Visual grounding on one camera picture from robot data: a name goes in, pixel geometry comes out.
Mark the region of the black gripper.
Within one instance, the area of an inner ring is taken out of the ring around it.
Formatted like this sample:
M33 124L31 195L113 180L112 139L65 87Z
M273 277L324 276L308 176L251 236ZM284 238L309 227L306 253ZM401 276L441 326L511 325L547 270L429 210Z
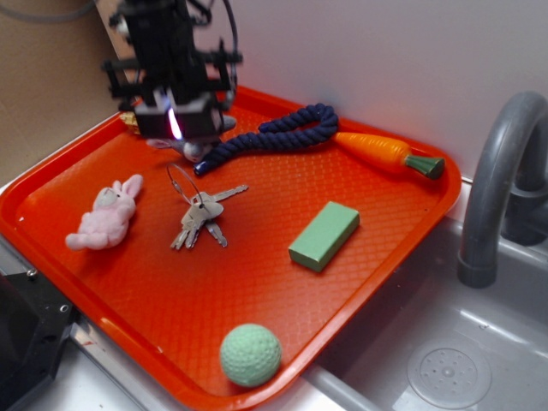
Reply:
M230 3L224 5L232 30L232 45L220 42L203 51L194 41L197 28L211 25L211 6L202 1L122 1L110 25L126 35L135 59L114 68L133 66L142 72L133 85L112 80L113 98L121 110L137 116L179 116L187 122L187 137L221 135L231 126L224 115L237 88L236 66L243 60Z

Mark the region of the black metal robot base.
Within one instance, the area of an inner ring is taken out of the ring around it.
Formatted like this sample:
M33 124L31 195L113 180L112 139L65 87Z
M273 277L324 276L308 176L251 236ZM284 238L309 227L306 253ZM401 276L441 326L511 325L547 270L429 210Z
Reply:
M75 316L42 272L1 276L2 410L22 410L56 379Z

